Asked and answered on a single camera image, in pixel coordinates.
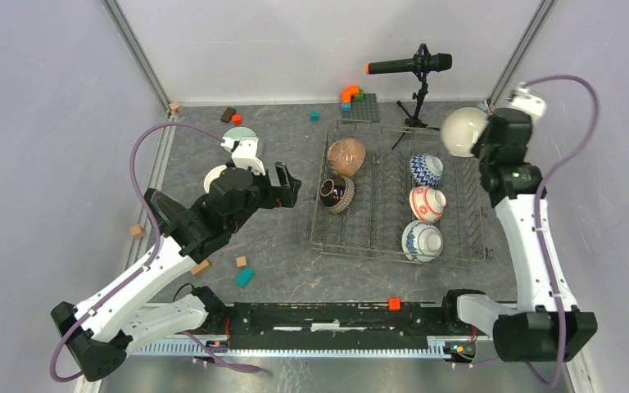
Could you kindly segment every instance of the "microphone stand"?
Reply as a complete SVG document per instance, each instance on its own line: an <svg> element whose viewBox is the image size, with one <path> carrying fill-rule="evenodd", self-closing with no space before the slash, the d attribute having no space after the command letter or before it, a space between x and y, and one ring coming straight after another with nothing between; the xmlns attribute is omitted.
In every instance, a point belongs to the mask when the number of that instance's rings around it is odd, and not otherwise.
<svg viewBox="0 0 629 393"><path fill-rule="evenodd" d="M411 98L413 98L416 101L416 110L414 111L414 114L411 115L409 111L407 111L406 108L404 108L404 104L402 104L401 101L396 102L396 105L400 107L401 110L404 111L404 113L406 113L406 119L404 120L404 124L408 125L409 127L415 127L415 128L421 128L421 129L425 129L428 127L427 124L425 124L423 121L421 121L421 119L419 119L419 114L421 112L421 106L423 105L423 100L425 99L425 96L428 94L428 82L426 80L426 78L428 77L428 72L422 72L421 64L420 64L421 59L423 59L423 56L427 54L428 54L428 47L424 43L420 45L418 51L416 51L416 53L414 54L414 63L416 65L416 70L414 71L414 75L416 75L416 78L418 78L419 82L421 83L421 88L419 89L419 92L411 95ZM399 137L399 139L396 141L394 146L391 147L392 150L394 150L396 145L398 145L399 142L401 142L401 139L406 134L407 133L403 133Z"/></svg>

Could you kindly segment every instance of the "floor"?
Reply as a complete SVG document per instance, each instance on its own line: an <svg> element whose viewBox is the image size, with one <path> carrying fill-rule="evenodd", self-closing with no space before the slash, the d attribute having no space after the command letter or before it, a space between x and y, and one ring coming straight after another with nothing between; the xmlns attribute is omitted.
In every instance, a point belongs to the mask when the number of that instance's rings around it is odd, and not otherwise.
<svg viewBox="0 0 629 393"><path fill-rule="evenodd" d="M495 356L490 342L478 347L477 360ZM551 389L520 363L493 363L452 371L432 359L234 358L264 372L241 374L224 368L203 368L191 359L168 356L129 356L101 391L175 392L573 392L567 372ZM553 364L537 364L542 375L554 373Z"/></svg>
<svg viewBox="0 0 629 393"><path fill-rule="evenodd" d="M439 126L453 110L472 102L427 102L421 119ZM494 214L489 214L486 244L495 252L482 262L442 261L427 265L404 264L355 257L321 255L310 249L310 230L315 203L319 203L319 171L327 131L340 117L338 104L238 106L243 125L264 142L262 161L277 182L274 162L285 162L302 180L293 209L261 210L254 214L230 244L212 255L211 269L199 278L186 273L161 291L153 301L170 302L186 282L209 286L221 300L233 301L438 301L448 289L473 288L495 300L515 300L516 284L505 235ZM310 112L319 111L312 122ZM232 128L219 121L224 107L184 108L182 121L206 126L217 133ZM395 103L380 104L380 124L403 125L404 116ZM206 173L222 165L229 155L214 140L189 129L177 129L162 191L189 206L203 191ZM244 289L235 278L240 270L235 258L244 255L255 270Z"/></svg>

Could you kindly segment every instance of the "gray lego baseplate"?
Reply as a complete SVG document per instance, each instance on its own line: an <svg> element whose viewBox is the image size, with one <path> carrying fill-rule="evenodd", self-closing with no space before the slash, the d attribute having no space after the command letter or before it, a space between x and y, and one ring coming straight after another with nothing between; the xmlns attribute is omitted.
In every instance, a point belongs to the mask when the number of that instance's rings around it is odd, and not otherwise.
<svg viewBox="0 0 629 393"><path fill-rule="evenodd" d="M379 123L377 94L365 93L362 101L351 100L351 110L341 111L341 118L344 119L344 123L351 123L353 120L365 120L372 123Z"/></svg>

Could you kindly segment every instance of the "brown block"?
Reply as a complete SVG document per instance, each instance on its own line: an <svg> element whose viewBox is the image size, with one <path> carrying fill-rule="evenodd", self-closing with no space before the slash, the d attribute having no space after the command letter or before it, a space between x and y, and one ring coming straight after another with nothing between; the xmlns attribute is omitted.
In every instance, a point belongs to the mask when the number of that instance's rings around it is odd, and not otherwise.
<svg viewBox="0 0 629 393"><path fill-rule="evenodd" d="M222 121L223 123L230 123L230 120L233 119L233 115L237 112L237 110L235 110L235 108L231 108L230 106L228 106L228 109L225 110L225 112L223 112L223 115L220 116L220 121Z"/></svg>
<svg viewBox="0 0 629 393"><path fill-rule="evenodd" d="M177 102L171 102L170 103L170 111L172 113L178 114L179 113L179 104Z"/></svg>
<svg viewBox="0 0 629 393"><path fill-rule="evenodd" d="M246 256L239 256L236 261L238 262L238 267L239 268L244 268L245 266L247 266L247 257Z"/></svg>
<svg viewBox="0 0 629 393"><path fill-rule="evenodd" d="M210 264L208 263L208 260L204 260L192 268L192 274L198 276L199 274L204 273L209 267Z"/></svg>
<svg viewBox="0 0 629 393"><path fill-rule="evenodd" d="M143 227L139 224L129 228L129 233L131 233L131 237L134 239L143 239L143 237L146 236L146 231L144 231Z"/></svg>

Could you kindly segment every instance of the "green plate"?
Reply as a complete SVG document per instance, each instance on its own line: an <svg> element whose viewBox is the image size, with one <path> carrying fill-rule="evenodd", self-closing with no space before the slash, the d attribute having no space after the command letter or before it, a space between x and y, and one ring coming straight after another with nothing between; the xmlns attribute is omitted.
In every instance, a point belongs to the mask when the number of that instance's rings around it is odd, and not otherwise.
<svg viewBox="0 0 629 393"><path fill-rule="evenodd" d="M249 129L247 127L240 126L240 127L232 127L228 131L225 131L223 136L224 137L228 137L228 138L232 138L232 139L240 142L240 139L242 139L244 137L255 137L256 134L251 129ZM225 151L228 154L232 153L228 147L223 147L223 149L225 149Z"/></svg>

